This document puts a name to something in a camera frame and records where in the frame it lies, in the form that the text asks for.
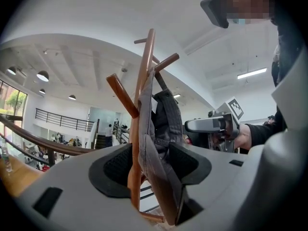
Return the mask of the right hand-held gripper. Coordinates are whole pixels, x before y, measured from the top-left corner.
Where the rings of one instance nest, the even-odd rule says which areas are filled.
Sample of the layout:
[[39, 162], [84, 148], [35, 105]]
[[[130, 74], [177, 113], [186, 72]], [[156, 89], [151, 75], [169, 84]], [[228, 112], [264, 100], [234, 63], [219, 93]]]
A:
[[219, 108], [209, 111], [208, 117], [185, 122], [185, 129], [189, 132], [206, 133], [208, 149], [239, 153], [234, 140], [240, 133], [240, 119], [244, 111], [235, 97], [225, 101]]

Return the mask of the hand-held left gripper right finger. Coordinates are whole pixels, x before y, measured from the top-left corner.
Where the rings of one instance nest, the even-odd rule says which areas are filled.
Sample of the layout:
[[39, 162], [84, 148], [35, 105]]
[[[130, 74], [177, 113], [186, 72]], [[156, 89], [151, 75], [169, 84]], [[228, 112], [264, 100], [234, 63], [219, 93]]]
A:
[[175, 229], [228, 230], [240, 203], [232, 184], [248, 156], [175, 142], [169, 155], [182, 190]]

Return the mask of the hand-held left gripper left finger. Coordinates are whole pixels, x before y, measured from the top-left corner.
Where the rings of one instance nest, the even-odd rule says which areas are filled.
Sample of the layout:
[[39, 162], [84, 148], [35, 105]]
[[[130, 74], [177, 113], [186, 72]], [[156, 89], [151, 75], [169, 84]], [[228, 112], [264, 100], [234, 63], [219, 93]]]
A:
[[27, 187], [16, 203], [42, 231], [152, 231], [131, 204], [130, 144], [66, 159]]

